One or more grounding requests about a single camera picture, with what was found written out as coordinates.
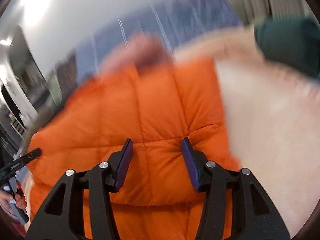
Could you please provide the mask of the person left hand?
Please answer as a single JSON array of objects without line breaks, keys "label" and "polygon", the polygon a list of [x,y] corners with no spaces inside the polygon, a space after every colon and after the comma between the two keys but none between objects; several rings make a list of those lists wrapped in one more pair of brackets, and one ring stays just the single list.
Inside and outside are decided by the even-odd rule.
[{"label": "person left hand", "polygon": [[9,203],[12,200],[16,200],[16,206],[20,208],[21,210],[25,209],[27,207],[27,202],[23,193],[23,190],[21,188],[20,182],[16,181],[16,186],[18,189],[17,194],[13,197],[10,193],[1,190],[0,191],[0,201],[1,201],[1,207],[3,210],[5,210],[7,213],[10,213],[14,215],[14,212],[12,211]]}]

